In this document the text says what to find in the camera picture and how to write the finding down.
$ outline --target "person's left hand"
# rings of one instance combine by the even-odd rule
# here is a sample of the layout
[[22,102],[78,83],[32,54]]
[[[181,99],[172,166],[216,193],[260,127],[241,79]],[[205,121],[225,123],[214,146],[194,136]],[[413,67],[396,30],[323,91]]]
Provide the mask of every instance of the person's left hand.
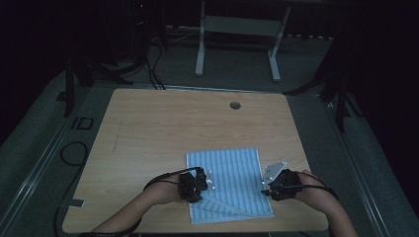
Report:
[[179,175],[173,175],[161,182],[156,182],[145,189],[142,193],[152,199],[154,204],[166,204],[173,201],[181,201],[178,184]]

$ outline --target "white metal frame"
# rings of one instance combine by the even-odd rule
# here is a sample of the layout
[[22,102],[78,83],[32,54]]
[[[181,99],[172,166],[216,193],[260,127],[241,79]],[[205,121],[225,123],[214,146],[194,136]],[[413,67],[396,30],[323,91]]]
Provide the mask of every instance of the white metal frame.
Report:
[[206,54],[205,32],[233,33],[254,36],[276,37],[274,47],[268,50],[272,78],[275,82],[281,80],[278,69],[277,52],[287,25],[291,7],[286,9],[281,21],[206,16],[206,0],[201,1],[200,47],[198,48],[197,67],[195,74],[204,74],[204,58]]

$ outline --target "light blue striped fabric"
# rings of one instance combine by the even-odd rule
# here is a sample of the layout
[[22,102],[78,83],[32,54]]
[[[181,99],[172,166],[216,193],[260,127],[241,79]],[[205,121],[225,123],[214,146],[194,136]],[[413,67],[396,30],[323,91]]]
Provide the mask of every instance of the light blue striped fabric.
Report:
[[262,195],[262,173],[256,149],[190,152],[188,168],[211,171],[214,189],[202,192],[204,199],[190,204],[193,224],[274,217],[268,197]]

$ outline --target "gray floor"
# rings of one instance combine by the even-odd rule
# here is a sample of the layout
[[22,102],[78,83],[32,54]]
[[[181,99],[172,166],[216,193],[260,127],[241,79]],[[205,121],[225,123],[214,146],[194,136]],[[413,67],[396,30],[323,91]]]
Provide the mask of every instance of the gray floor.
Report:
[[[330,41],[322,39],[284,39],[277,57],[283,80],[275,83],[271,80],[266,52],[269,40],[244,38],[240,42],[226,42],[222,36],[210,36],[202,77],[194,74],[197,42],[196,35],[176,40],[163,52],[156,74],[168,89],[282,93],[308,82],[330,45]],[[150,61],[154,62],[157,55],[158,48],[153,47]],[[126,75],[126,79],[134,82],[133,88],[151,88],[145,69]],[[77,167],[60,160],[59,151],[73,141],[82,141],[89,148],[92,146],[112,93],[119,87],[121,85],[99,78],[93,88],[77,87],[77,106],[70,118],[63,118],[64,104],[55,100],[64,90],[63,74],[49,83],[0,148],[1,226],[7,227],[0,233],[4,236],[54,236],[56,207],[78,171]],[[333,121],[333,107],[316,97],[321,87],[289,97],[312,172],[336,191],[360,236],[415,236],[419,233],[419,221],[392,175],[368,123],[351,113],[351,117],[345,118],[346,133],[340,133]],[[92,129],[71,129],[75,117],[94,119]],[[71,146],[64,152],[64,156],[75,163],[82,161],[83,155],[79,146]],[[34,169],[43,173],[31,173]],[[38,177],[39,182],[28,182],[28,177]],[[62,222],[74,189],[75,186],[64,199],[57,226]],[[75,236],[62,233],[59,227],[58,232],[59,236]],[[327,231],[306,233],[328,236]],[[271,236],[302,235],[272,233]]]

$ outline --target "hand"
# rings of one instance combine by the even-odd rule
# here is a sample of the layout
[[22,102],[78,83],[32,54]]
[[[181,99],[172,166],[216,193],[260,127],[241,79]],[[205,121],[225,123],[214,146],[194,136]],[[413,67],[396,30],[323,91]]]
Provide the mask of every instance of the hand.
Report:
[[[306,175],[298,174],[299,179],[303,185],[324,187],[321,182],[310,177],[313,175],[309,171],[304,170],[303,173]],[[329,192],[316,188],[302,189],[301,192],[296,193],[295,199],[301,200],[312,208],[326,214],[331,213],[336,208],[336,206],[340,205],[339,201]]]
[[167,204],[181,201],[178,192],[179,175],[173,175],[156,182],[145,189],[142,194],[152,200],[153,204]]

